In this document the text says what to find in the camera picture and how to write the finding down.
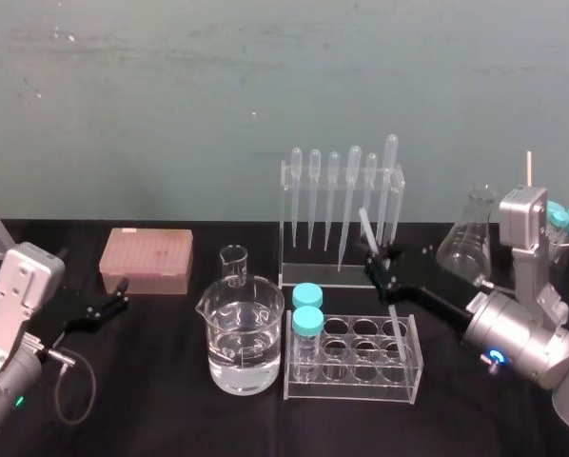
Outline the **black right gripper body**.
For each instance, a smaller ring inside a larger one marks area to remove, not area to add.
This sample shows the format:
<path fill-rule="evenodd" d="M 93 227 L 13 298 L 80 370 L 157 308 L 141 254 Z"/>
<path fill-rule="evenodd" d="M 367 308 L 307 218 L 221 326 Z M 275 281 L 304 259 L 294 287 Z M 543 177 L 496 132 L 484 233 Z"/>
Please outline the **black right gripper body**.
<path fill-rule="evenodd" d="M 464 334 L 473 313 L 466 307 L 479 294 L 479 288 L 444 268 L 434 256 L 419 247 L 395 245 L 392 248 L 392 302 L 420 306 Z"/>

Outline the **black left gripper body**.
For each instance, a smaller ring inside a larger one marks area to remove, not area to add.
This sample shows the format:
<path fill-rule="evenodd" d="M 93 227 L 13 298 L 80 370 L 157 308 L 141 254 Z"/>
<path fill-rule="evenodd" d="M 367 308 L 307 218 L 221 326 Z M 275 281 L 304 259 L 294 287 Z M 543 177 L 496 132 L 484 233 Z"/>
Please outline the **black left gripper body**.
<path fill-rule="evenodd" d="M 39 339 L 44 350 L 56 348 L 68 334 L 95 333 L 99 327 L 98 303 L 67 287 L 60 287 L 32 317 L 32 335 Z"/>

